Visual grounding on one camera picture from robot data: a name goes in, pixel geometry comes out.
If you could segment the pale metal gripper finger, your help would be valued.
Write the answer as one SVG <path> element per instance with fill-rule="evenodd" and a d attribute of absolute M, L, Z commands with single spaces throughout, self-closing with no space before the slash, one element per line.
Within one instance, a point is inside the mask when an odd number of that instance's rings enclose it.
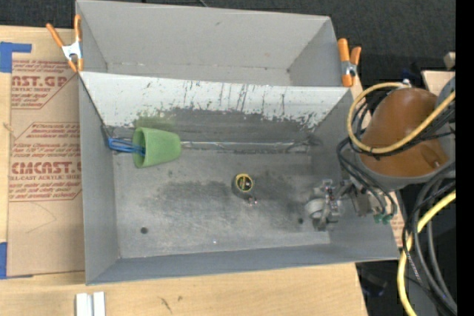
<path fill-rule="evenodd" d="M 324 198 L 327 201 L 336 201 L 336 186 L 333 183 L 332 179 L 324 179 L 321 182 L 321 186 L 319 187 L 320 191 L 324 194 Z"/>
<path fill-rule="evenodd" d="M 319 232 L 326 231 L 334 223 L 338 223 L 343 206 L 340 201 L 330 201 L 325 203 L 321 210 L 313 215 L 313 225 Z"/>

